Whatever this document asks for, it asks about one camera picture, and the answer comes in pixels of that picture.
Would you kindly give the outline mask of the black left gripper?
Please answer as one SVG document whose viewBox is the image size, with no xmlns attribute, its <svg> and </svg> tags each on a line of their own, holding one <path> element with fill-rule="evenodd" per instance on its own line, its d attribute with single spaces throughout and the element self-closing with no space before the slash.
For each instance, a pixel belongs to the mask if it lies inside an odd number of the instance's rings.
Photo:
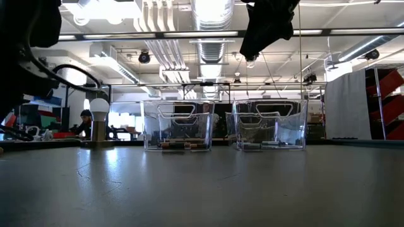
<svg viewBox="0 0 404 227">
<path fill-rule="evenodd" d="M 25 103 L 25 95 L 48 98 L 59 87 L 58 81 L 27 68 L 33 60 L 28 48 L 0 48 L 0 120 L 12 108 Z"/>
</svg>

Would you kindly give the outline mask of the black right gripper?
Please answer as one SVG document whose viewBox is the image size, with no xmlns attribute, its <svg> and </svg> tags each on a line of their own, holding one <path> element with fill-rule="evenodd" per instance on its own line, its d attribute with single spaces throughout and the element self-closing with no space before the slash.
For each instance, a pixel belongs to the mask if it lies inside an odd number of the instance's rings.
<svg viewBox="0 0 404 227">
<path fill-rule="evenodd" d="M 294 29 L 294 10 L 300 0 L 254 0 L 249 5 L 249 23 L 240 48 L 247 61 L 278 39 L 289 40 Z"/>
</svg>

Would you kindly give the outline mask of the clear plastic bin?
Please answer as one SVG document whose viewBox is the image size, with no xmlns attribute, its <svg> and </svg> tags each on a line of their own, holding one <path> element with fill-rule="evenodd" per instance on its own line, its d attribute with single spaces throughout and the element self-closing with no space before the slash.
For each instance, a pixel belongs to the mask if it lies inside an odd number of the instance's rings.
<svg viewBox="0 0 404 227">
<path fill-rule="evenodd" d="M 203 104 L 211 100 L 147 100 L 141 102 L 144 148 L 162 153 L 206 152 L 211 149 L 211 114 Z M 208 149 L 147 149 L 152 143 L 207 144 Z"/>
<path fill-rule="evenodd" d="M 302 150 L 306 146 L 308 101 L 301 99 L 236 100 L 232 105 L 237 149 L 244 152 Z M 242 149 L 245 143 L 278 141 L 279 146 Z"/>
</svg>

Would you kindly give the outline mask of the blue storage bin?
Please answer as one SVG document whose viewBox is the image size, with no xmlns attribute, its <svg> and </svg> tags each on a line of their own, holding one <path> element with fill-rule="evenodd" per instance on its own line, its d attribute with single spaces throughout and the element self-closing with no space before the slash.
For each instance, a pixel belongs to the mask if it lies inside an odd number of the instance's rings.
<svg viewBox="0 0 404 227">
<path fill-rule="evenodd" d="M 62 105 L 62 98 L 58 98 L 58 97 L 50 97 L 50 98 L 42 98 L 39 96 L 35 96 L 33 97 L 33 101 L 34 102 L 42 102 L 42 103 L 46 103 L 48 105 L 55 105 L 60 107 Z"/>
</svg>

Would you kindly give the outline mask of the green box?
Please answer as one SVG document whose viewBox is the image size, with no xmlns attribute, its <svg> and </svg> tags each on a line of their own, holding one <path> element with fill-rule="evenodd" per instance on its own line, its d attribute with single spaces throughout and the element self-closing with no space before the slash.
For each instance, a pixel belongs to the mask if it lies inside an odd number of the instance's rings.
<svg viewBox="0 0 404 227">
<path fill-rule="evenodd" d="M 57 123 L 57 118 L 46 116 L 46 115 L 41 115 L 40 121 L 41 121 L 41 127 L 46 128 L 46 127 L 50 126 L 52 123 Z"/>
</svg>

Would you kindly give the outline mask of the person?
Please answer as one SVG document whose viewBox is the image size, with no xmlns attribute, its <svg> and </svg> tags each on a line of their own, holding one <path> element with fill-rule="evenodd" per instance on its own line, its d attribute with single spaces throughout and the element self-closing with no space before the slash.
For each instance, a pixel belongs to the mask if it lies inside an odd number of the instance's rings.
<svg viewBox="0 0 404 227">
<path fill-rule="evenodd" d="M 212 124 L 211 128 L 212 131 L 215 131 L 217 129 L 217 124 L 220 120 L 220 116 L 214 112 L 214 104 L 204 103 L 203 111 L 211 114 L 211 124 Z"/>
<path fill-rule="evenodd" d="M 81 124 L 78 127 L 70 128 L 70 131 L 76 136 L 79 136 L 82 132 L 85 133 L 84 138 L 91 137 L 92 130 L 92 113 L 90 110 L 85 109 L 80 113 Z"/>
</svg>

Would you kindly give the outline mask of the white ceiling pipes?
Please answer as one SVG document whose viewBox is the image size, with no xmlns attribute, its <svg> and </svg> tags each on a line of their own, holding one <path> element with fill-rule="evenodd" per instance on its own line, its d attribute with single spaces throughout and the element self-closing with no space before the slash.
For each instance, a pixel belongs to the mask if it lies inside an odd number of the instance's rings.
<svg viewBox="0 0 404 227">
<path fill-rule="evenodd" d="M 134 20 L 133 25 L 139 32 L 174 32 L 173 0 L 141 0 L 141 15 Z M 160 64 L 160 77 L 163 81 L 191 81 L 178 40 L 149 40 L 146 46 Z"/>
</svg>

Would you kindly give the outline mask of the white bulb brass lamp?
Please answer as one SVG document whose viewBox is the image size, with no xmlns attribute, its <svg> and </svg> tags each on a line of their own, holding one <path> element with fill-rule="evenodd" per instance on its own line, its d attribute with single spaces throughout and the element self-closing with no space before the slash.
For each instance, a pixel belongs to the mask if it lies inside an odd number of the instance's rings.
<svg viewBox="0 0 404 227">
<path fill-rule="evenodd" d="M 112 147 L 113 142 L 107 140 L 106 118 L 110 110 L 109 103 L 103 98 L 96 98 L 90 102 L 92 113 L 92 129 L 90 139 L 81 142 L 82 148 L 101 149 Z"/>
</svg>

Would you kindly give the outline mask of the white curtain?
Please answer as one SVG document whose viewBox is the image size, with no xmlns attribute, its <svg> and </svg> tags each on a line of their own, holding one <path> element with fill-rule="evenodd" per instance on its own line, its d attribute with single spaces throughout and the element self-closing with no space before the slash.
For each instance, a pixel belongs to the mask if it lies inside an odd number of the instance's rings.
<svg viewBox="0 0 404 227">
<path fill-rule="evenodd" d="M 364 69 L 328 82 L 324 103 L 328 139 L 372 139 Z"/>
</svg>

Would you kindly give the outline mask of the red storage bin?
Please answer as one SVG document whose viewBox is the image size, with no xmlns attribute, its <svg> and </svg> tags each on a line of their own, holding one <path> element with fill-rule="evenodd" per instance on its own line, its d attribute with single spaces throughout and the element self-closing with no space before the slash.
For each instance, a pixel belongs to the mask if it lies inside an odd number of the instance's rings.
<svg viewBox="0 0 404 227">
<path fill-rule="evenodd" d="M 397 69 L 377 69 L 377 76 L 382 99 L 385 99 L 389 94 L 404 84 L 404 78 Z M 367 69 L 365 71 L 365 85 L 368 96 L 377 95 L 374 69 Z"/>
<path fill-rule="evenodd" d="M 382 100 L 382 116 L 380 114 L 378 98 L 371 98 L 367 104 L 370 119 L 381 120 L 381 117 L 383 116 L 385 125 L 391 124 L 404 113 L 404 95 L 387 96 Z"/>
<path fill-rule="evenodd" d="M 386 139 L 404 141 L 404 120 L 395 120 L 386 126 Z"/>
</svg>

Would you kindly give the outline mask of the silver ventilation duct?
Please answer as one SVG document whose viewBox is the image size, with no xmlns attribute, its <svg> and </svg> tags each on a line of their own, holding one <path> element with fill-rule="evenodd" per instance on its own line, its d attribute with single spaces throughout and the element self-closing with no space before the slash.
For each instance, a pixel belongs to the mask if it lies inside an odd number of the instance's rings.
<svg viewBox="0 0 404 227">
<path fill-rule="evenodd" d="M 227 31 L 234 12 L 234 0 L 191 0 L 194 29 Z M 224 39 L 198 40 L 199 75 L 204 82 L 216 83 L 222 74 Z"/>
</svg>

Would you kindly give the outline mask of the silver slanted duct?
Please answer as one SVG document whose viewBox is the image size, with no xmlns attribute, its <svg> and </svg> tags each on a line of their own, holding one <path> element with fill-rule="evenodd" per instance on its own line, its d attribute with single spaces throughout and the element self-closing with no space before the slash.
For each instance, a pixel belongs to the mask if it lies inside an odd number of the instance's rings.
<svg viewBox="0 0 404 227">
<path fill-rule="evenodd" d="M 351 46 L 347 50 L 341 52 L 336 58 L 335 62 L 338 64 L 340 62 L 349 62 L 355 58 L 358 58 L 379 46 L 382 46 L 389 42 L 390 39 L 385 35 L 375 36 L 375 37 L 367 37 L 360 41 L 359 43 Z"/>
</svg>

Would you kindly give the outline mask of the black aluminium table frame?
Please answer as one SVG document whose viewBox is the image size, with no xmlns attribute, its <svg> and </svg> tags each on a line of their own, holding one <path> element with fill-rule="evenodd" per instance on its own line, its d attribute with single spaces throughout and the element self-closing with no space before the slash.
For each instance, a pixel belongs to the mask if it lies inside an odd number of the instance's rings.
<svg viewBox="0 0 404 227">
<path fill-rule="evenodd" d="M 384 141 L 384 140 L 357 140 L 357 139 L 332 139 L 332 140 L 308 140 L 308 145 L 338 145 L 338 146 L 358 146 L 370 148 L 391 148 L 404 149 L 404 141 Z M 91 141 L 80 140 L 62 140 L 62 141 L 32 141 L 32 142 L 16 142 L 16 141 L 0 141 L 0 148 L 5 152 L 11 151 L 28 151 L 36 149 L 55 149 L 55 148 L 95 148 L 97 145 Z M 143 147 L 143 141 L 104 141 L 99 144 L 100 147 L 109 148 L 115 146 L 124 147 Z"/>
</svg>

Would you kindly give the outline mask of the metal rack post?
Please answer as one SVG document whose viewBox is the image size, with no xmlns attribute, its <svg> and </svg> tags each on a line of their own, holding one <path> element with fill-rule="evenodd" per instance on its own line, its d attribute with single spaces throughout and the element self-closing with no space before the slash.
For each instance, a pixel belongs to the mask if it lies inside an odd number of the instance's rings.
<svg viewBox="0 0 404 227">
<path fill-rule="evenodd" d="M 382 127 L 382 132 L 383 132 L 383 139 L 386 140 L 387 137 L 386 137 L 386 128 L 385 128 L 385 123 L 384 123 L 384 115 L 383 115 L 383 99 L 381 96 L 379 75 L 378 75 L 378 70 L 376 67 L 374 67 L 374 78 L 375 78 L 375 82 L 376 82 L 376 91 L 377 91 L 377 99 L 378 99 L 378 105 L 379 105 L 381 127 Z"/>
</svg>

